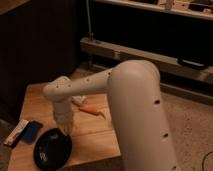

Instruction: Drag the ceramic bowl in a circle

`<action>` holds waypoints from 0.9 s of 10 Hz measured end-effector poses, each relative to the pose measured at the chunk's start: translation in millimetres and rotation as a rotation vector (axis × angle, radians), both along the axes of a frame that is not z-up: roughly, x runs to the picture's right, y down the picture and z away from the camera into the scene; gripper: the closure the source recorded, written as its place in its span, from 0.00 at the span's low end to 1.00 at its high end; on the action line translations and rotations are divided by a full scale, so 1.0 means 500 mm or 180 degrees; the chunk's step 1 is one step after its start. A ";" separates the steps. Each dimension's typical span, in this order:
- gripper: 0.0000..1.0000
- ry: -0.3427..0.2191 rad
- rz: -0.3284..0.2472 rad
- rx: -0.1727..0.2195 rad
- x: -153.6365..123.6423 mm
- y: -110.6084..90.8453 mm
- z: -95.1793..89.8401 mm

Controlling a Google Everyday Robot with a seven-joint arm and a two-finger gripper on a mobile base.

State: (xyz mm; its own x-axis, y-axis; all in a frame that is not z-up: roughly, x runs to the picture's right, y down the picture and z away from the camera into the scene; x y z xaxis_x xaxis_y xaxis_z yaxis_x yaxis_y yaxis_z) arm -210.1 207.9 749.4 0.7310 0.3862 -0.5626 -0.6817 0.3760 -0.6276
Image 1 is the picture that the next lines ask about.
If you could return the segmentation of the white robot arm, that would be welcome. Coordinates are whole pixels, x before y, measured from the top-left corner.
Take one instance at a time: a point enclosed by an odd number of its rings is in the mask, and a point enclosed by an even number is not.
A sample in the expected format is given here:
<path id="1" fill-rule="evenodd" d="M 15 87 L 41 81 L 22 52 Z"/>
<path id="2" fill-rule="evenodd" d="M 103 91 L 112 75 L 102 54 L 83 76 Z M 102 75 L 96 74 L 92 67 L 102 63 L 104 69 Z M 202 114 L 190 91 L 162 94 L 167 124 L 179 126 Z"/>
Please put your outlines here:
<path id="1" fill-rule="evenodd" d="M 74 81 L 61 76 L 43 88 L 59 124 L 70 115 L 71 96 L 100 93 L 107 95 L 124 171 L 181 171 L 153 63 L 128 60 Z"/>

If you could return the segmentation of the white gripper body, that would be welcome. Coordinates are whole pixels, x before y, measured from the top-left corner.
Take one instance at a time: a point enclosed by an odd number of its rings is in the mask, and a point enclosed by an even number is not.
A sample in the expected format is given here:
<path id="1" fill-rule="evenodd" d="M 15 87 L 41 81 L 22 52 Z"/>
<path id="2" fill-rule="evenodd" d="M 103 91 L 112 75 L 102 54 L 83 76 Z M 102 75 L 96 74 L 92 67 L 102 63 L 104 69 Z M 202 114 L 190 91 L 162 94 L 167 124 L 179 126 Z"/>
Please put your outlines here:
<path id="1" fill-rule="evenodd" d="M 63 134 L 70 134 L 73 128 L 73 111 L 69 100 L 53 103 L 53 116 Z"/>

